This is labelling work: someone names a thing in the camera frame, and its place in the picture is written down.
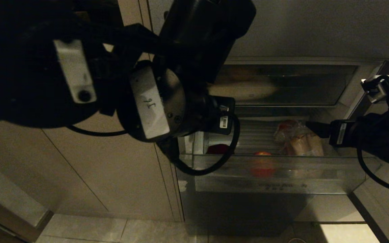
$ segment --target refrigerator door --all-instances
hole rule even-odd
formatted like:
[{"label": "refrigerator door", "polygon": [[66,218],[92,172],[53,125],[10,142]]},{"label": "refrigerator door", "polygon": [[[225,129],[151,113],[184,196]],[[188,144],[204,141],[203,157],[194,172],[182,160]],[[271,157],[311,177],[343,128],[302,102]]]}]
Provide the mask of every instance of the refrigerator door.
[{"label": "refrigerator door", "polygon": [[[379,74],[389,74],[389,62],[384,63]],[[362,106],[368,107],[367,101],[365,104],[362,102]],[[387,109],[386,104],[376,104],[369,105],[368,110],[366,108],[359,110],[366,110],[366,113],[382,114]],[[389,164],[383,163],[375,174],[389,183]],[[349,198],[379,241],[389,242],[389,189],[369,179],[349,194]]]}]

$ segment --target barcode sticker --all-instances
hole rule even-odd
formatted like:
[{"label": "barcode sticker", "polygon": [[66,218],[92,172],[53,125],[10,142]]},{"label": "barcode sticker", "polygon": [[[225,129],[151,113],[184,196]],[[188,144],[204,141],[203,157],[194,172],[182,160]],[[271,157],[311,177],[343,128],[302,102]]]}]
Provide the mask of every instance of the barcode sticker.
[{"label": "barcode sticker", "polygon": [[227,129],[227,116],[220,117],[220,128],[221,129]]},{"label": "barcode sticker", "polygon": [[347,123],[343,123],[338,131],[337,144],[343,143],[344,133],[346,132]]}]

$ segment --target screw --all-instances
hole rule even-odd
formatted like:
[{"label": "screw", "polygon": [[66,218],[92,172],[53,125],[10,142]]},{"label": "screw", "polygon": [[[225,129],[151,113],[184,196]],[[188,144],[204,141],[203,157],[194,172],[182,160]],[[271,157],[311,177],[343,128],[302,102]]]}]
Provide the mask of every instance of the screw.
[{"label": "screw", "polygon": [[174,120],[175,123],[181,123],[182,122],[182,118],[179,115],[176,116],[173,120]]},{"label": "screw", "polygon": [[86,90],[82,90],[77,93],[77,98],[79,98],[79,100],[82,102],[88,102],[91,100],[91,94]]}]

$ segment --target handwritten label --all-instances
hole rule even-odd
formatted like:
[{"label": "handwritten label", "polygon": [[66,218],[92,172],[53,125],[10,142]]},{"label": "handwritten label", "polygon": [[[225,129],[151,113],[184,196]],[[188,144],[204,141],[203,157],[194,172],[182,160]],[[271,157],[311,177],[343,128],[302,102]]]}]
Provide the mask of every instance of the handwritten label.
[{"label": "handwritten label", "polygon": [[130,85],[145,137],[151,139],[170,132],[151,67],[148,66],[133,73]]}]

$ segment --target metal bracket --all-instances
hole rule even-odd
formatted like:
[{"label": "metal bracket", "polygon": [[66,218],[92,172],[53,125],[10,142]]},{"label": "metal bracket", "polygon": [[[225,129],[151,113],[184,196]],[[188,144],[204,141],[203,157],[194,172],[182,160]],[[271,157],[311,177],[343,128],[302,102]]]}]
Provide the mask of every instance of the metal bracket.
[{"label": "metal bracket", "polygon": [[380,75],[372,76],[369,79],[361,79],[361,86],[363,86],[364,91],[367,93],[369,100],[372,103],[378,103],[379,101],[384,100],[384,98],[386,98],[387,96],[387,92],[385,91],[382,85],[382,82],[384,81],[383,79],[380,80],[380,82],[375,86],[368,85],[370,84],[370,82],[377,79],[378,77],[380,77]]},{"label": "metal bracket", "polygon": [[97,95],[83,53],[82,42],[72,40],[65,43],[62,40],[54,40],[54,45],[74,103],[96,101]]}]

